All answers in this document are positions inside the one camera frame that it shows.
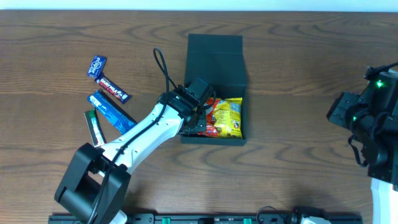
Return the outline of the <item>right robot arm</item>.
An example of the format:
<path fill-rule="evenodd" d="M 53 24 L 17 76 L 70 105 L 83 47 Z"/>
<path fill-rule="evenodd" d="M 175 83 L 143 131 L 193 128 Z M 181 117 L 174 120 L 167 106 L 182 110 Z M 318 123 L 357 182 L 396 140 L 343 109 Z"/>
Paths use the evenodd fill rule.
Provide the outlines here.
<path fill-rule="evenodd" d="M 342 92 L 326 117 L 351 132 L 356 163 L 368 170 L 373 223 L 397 223 L 397 64 L 368 67 L 361 94 Z"/>

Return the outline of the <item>red snack packet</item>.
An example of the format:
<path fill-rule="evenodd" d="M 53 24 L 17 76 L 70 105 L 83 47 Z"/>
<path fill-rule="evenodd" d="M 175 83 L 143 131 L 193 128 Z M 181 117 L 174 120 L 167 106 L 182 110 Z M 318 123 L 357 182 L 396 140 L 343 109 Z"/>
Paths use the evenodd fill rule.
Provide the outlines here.
<path fill-rule="evenodd" d="M 216 118 L 215 118 L 213 112 L 214 112 L 214 110 L 215 110 L 215 108 L 216 108 L 216 106 L 217 106 L 217 104 L 219 102 L 220 102 L 219 98 L 216 98 L 216 99 L 209 98 L 206 101 L 205 106 L 210 105 L 210 107 L 205 110 L 205 113 L 206 113 L 206 130 L 202 131 L 202 132 L 199 132 L 198 133 L 199 135 L 208 136 L 208 137 L 212 137 L 212 138 L 218 137 L 218 130 L 215 127 Z"/>

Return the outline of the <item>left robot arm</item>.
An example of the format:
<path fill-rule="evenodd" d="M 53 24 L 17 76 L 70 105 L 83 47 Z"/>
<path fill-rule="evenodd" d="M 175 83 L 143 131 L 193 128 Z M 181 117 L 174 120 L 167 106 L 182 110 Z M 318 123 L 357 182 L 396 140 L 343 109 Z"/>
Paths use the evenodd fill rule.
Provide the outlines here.
<path fill-rule="evenodd" d="M 82 145 L 55 192 L 54 199 L 82 223 L 127 223 L 121 210 L 132 173 L 159 145 L 192 123 L 211 92 L 163 93 L 154 109 L 121 137 L 94 147 Z"/>

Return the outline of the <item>yellow snack packet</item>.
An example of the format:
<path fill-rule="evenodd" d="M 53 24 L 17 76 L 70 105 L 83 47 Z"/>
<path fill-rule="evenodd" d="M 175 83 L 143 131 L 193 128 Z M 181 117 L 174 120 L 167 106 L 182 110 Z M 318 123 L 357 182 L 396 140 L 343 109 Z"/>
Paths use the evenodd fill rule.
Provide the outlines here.
<path fill-rule="evenodd" d="M 219 99 L 213 110 L 214 127 L 219 138 L 242 139 L 241 105 L 242 98 Z"/>

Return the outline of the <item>black cardboard box with lid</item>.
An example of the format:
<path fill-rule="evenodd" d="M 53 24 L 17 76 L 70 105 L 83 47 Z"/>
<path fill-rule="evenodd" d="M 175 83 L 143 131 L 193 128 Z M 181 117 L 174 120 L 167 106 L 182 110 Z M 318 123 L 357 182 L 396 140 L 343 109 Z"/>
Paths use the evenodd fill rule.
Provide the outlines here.
<path fill-rule="evenodd" d="M 182 144 L 244 146 L 248 136 L 248 73 L 241 35 L 189 34 L 184 85 L 201 77 L 216 91 L 218 98 L 243 99 L 241 105 L 241 139 L 208 138 L 183 135 Z"/>

